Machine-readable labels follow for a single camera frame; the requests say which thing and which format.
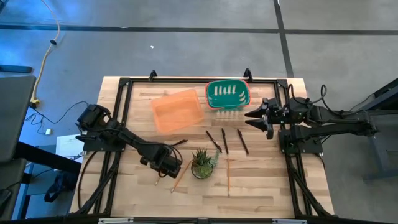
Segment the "table leg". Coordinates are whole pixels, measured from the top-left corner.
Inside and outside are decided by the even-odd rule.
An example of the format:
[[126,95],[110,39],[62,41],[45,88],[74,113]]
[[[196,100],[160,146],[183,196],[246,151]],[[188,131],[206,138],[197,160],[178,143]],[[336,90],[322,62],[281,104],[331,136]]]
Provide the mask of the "table leg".
[[14,158],[24,158],[28,161],[71,172],[72,174],[78,174],[81,166],[79,162],[38,149],[23,142],[17,143]]

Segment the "potted plant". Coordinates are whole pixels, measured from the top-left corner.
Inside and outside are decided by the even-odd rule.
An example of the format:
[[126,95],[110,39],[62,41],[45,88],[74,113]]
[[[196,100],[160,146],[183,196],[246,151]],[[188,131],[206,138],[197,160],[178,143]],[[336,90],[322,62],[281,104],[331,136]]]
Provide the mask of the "potted plant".
[[198,149],[197,153],[193,155],[191,171],[198,179],[206,179],[211,176],[213,169],[217,166],[218,156],[220,152],[216,151],[214,157],[208,156],[207,149]]

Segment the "black desk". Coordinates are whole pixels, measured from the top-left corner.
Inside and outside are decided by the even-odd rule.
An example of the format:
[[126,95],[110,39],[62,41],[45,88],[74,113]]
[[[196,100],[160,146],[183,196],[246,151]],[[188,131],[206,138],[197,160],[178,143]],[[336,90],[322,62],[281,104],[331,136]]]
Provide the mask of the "black desk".
[[[29,183],[31,175],[24,174],[26,161],[74,174],[80,171],[81,164],[76,161],[18,141],[34,83],[33,76],[0,78],[0,188],[20,181]],[[12,198],[0,219],[10,219],[19,187],[10,188]]]

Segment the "wooden tabletop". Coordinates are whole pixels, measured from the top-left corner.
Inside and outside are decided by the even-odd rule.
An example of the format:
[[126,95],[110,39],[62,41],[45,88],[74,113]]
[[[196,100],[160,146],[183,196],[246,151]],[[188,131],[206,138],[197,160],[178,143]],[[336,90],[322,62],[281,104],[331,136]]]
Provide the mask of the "wooden tabletop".
[[[111,111],[114,107],[119,78],[104,77],[99,93],[98,104]],[[303,79],[287,80],[294,85],[296,96],[307,96]],[[206,130],[224,149],[221,134],[221,128],[224,128],[231,166],[231,196],[228,197],[227,189],[226,153],[220,156],[218,166],[210,178],[196,179],[188,170],[174,193],[170,193],[176,179],[165,177],[160,179],[158,185],[155,186],[158,179],[157,172],[141,165],[140,156],[134,148],[129,146],[121,157],[112,216],[213,218],[288,218],[294,216],[285,158],[280,152],[278,137],[267,140],[265,133],[244,123],[247,119],[244,117],[245,112],[257,108],[263,97],[275,97],[272,85],[249,84],[252,94],[251,106],[242,111],[227,113],[207,108],[204,87],[204,83],[134,83],[126,127],[148,141],[173,144],[188,139],[187,143],[177,146],[184,158],[182,170],[192,159],[192,152],[199,147],[206,148],[211,155],[215,153],[216,148],[206,135]],[[189,89],[197,91],[201,107],[205,112],[205,119],[201,123],[169,135],[157,133],[151,100]],[[122,97],[121,108],[123,108],[124,96],[125,94]],[[236,128],[243,133],[249,149],[248,156],[239,140]],[[279,126],[275,125],[274,129],[277,132]],[[81,185],[83,203],[98,185],[103,157],[104,153],[99,152],[88,164]],[[304,154],[303,164],[308,188],[324,208],[333,213],[321,160],[315,155]],[[298,195],[300,208],[304,211],[300,190],[298,190]],[[104,209],[106,196],[107,193],[104,194],[101,210]],[[77,209],[75,194],[71,212]]]

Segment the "dark stick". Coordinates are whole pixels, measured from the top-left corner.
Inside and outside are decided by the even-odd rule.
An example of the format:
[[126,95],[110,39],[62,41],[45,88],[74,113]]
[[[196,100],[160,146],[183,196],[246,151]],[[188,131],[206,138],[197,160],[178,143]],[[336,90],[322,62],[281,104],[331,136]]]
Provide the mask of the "dark stick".
[[225,145],[226,154],[229,155],[228,146],[226,145],[225,131],[224,131],[223,128],[221,128],[221,132],[223,133],[223,139],[224,139],[224,145]]
[[210,135],[210,133],[208,131],[206,131],[206,134],[209,136],[210,140],[214,143],[214,145],[216,146],[216,148],[218,150],[220,150],[220,153],[223,153],[223,151],[221,150],[221,147],[217,144],[217,142],[213,139],[213,137]]
[[246,155],[249,155],[248,148],[246,147],[246,144],[244,143],[244,140],[243,140],[242,132],[241,132],[239,129],[237,129],[237,131],[238,131],[238,134],[239,134],[239,138],[240,138],[241,141],[242,141],[243,148],[244,148],[244,150],[246,151]]

